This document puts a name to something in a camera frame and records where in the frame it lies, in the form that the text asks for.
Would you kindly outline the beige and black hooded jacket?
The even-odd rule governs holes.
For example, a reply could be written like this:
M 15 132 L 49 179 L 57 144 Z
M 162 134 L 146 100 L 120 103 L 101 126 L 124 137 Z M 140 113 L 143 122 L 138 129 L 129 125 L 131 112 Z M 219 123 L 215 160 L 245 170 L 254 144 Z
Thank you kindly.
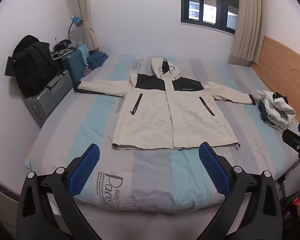
M 79 81 L 78 93 L 124 99 L 115 128 L 114 148 L 182 149 L 207 142 L 212 147 L 238 143 L 217 101 L 254 105 L 252 95 L 207 81 L 182 77 L 165 58 L 151 62 L 153 75 L 130 73 L 123 81 Z

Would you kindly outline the folded white clothes pile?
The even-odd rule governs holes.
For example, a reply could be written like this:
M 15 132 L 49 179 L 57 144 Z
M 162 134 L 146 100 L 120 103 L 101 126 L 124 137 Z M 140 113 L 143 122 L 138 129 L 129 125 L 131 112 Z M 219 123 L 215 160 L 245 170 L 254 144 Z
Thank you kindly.
M 296 116 L 295 109 L 289 105 L 286 96 L 278 92 L 257 90 L 260 99 L 258 109 L 261 119 L 280 132 L 288 129 Z

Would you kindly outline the blue clothes heap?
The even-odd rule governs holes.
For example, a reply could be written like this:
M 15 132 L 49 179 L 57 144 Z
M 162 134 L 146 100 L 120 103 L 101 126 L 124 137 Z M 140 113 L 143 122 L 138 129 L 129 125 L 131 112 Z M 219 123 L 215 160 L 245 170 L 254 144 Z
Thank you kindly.
M 85 67 L 83 76 L 89 75 L 96 68 L 102 67 L 104 62 L 108 59 L 108 55 L 102 51 L 91 54 L 87 58 L 87 66 Z

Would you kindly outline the clothes pile on suitcase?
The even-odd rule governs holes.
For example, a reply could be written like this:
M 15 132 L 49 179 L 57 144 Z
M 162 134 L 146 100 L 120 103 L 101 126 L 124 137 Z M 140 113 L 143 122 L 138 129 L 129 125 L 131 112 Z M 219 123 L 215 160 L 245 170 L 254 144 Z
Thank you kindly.
M 62 57 L 66 53 L 70 53 L 77 49 L 78 43 L 77 42 L 71 42 L 70 40 L 62 40 L 61 42 L 58 42 L 51 52 L 51 56 L 53 59 L 56 59 L 58 57 Z

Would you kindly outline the wooden headboard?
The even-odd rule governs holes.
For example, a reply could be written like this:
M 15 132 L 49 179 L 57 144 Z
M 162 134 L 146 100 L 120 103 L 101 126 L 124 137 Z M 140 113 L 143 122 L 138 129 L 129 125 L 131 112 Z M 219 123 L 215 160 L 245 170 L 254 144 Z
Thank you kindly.
M 271 91 L 288 98 L 300 122 L 300 54 L 265 36 L 258 63 L 251 66 Z

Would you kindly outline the grey hard suitcase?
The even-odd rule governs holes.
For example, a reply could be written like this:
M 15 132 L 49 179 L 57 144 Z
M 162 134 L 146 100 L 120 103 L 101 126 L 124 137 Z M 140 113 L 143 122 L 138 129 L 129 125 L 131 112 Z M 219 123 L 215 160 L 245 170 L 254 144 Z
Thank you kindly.
M 65 70 L 55 76 L 39 94 L 24 100 L 27 109 L 40 128 L 72 88 L 70 73 Z

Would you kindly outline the teal hard suitcase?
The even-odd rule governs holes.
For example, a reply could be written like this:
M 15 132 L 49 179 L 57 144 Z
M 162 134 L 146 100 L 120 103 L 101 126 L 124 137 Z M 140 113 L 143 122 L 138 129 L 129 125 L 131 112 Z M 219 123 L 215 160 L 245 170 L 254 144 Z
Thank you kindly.
M 73 50 L 62 57 L 63 67 L 69 71 L 73 83 L 81 80 L 85 72 L 85 62 L 79 49 Z

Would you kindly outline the light blue cloth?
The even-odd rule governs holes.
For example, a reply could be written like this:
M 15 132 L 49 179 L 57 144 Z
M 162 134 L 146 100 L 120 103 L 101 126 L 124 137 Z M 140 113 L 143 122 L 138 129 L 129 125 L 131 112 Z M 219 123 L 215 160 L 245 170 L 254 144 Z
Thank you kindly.
M 88 49 L 87 45 L 86 44 L 80 44 L 77 47 L 77 50 L 79 50 L 81 52 L 82 59 L 83 59 L 83 62 L 85 64 L 85 66 L 89 66 L 88 57 L 90 56 L 90 54 L 89 54 L 89 49 Z

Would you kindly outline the black backpack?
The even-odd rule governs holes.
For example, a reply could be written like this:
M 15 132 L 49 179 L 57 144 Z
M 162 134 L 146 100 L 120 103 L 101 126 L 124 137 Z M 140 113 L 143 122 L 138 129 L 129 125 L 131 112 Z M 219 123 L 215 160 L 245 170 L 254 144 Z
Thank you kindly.
M 57 75 L 50 44 L 26 35 L 15 47 L 6 63 L 5 75 L 16 79 L 26 98 L 39 94 Z

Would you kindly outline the right beige curtain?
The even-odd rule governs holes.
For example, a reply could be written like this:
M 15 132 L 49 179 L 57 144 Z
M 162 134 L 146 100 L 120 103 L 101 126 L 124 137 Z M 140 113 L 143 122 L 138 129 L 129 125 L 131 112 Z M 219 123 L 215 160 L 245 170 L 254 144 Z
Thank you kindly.
M 267 0 L 239 0 L 239 12 L 229 64 L 257 64 L 267 23 Z

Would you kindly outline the beige curtain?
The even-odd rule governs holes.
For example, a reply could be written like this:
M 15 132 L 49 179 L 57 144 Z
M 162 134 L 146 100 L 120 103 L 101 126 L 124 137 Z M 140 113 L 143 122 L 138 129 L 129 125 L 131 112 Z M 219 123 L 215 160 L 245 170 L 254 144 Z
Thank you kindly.
M 83 37 L 89 51 L 98 51 L 99 43 L 92 24 L 91 0 L 67 0 L 67 3 L 71 14 L 79 13 L 83 18 Z
M 229 64 L 257 64 L 267 23 L 267 0 L 239 0 L 239 12 Z

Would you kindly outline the dark framed window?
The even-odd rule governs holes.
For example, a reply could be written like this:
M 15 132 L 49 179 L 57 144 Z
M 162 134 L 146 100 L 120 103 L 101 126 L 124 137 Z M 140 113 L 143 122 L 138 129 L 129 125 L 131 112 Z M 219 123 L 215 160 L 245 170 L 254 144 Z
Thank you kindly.
M 181 0 L 181 22 L 234 34 L 239 0 Z

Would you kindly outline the left beige curtain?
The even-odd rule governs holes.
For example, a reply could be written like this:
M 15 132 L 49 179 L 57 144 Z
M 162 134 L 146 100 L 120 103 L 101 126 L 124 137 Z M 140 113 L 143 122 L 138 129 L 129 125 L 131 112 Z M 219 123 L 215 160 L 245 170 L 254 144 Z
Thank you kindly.
M 71 14 L 79 13 L 83 18 L 83 37 L 89 51 L 98 51 L 99 43 L 92 24 L 91 0 L 67 0 L 67 3 Z

